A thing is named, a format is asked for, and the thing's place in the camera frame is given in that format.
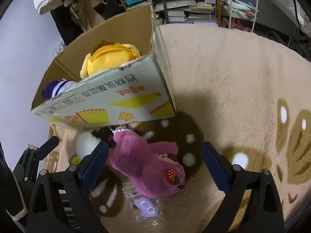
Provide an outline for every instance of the plastic bag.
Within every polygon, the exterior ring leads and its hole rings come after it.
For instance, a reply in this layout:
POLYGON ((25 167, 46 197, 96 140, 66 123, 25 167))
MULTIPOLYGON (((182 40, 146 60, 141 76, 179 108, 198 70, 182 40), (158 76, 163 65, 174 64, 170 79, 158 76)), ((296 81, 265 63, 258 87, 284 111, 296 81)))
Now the plastic bag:
POLYGON ((136 219, 150 225, 158 225, 162 222, 162 212, 159 200, 141 195, 132 185, 123 188, 125 196, 130 200, 136 219))
POLYGON ((52 54, 57 56, 62 53, 62 51, 67 47, 63 40, 57 40, 57 46, 55 46, 52 54))

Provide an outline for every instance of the white wall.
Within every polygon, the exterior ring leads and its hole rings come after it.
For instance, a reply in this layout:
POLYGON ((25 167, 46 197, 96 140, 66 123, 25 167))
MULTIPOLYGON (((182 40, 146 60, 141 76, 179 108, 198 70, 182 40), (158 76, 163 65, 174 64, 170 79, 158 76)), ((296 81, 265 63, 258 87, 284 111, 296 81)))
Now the white wall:
POLYGON ((13 0, 0 20, 0 141, 12 170, 27 144, 48 138, 49 123, 30 108, 58 39, 51 14, 40 16, 33 0, 13 0))

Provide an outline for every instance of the cardboard box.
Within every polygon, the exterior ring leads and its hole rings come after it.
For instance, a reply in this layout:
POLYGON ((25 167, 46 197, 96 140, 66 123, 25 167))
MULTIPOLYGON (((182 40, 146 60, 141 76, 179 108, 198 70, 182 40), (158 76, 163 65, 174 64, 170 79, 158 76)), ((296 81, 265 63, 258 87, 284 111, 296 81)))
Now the cardboard box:
POLYGON ((80 35, 54 58, 32 102, 35 115, 69 128, 100 127, 173 117, 172 77, 161 31, 149 5, 135 8, 80 35), (101 40, 135 45, 143 55, 115 69, 80 79, 86 54, 101 40), (78 83, 45 101, 52 80, 78 83))

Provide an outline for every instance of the yellow plush toy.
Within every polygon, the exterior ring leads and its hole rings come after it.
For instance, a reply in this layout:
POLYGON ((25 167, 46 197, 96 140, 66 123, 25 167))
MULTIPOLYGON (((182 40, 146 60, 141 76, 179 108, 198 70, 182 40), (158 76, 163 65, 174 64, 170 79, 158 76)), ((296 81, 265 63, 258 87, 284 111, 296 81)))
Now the yellow plush toy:
POLYGON ((85 56, 80 77, 84 79, 100 70, 116 68, 120 65, 140 58, 139 50, 130 44, 119 44, 102 41, 91 53, 85 56))

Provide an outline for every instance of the blue gripper pad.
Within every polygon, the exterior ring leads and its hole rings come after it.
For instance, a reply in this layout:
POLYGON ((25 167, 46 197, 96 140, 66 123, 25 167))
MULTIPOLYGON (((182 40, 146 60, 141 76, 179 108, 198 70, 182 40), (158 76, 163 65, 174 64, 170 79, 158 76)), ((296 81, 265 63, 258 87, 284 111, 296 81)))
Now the blue gripper pad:
POLYGON ((83 194, 92 190, 106 160, 108 159, 108 155, 109 147, 106 143, 103 143, 96 155, 94 155, 93 159, 90 161, 89 165, 86 167, 85 171, 82 173, 80 189, 83 194))
POLYGON ((228 175, 206 143, 201 145, 201 157, 217 188, 227 194, 230 191, 228 175))

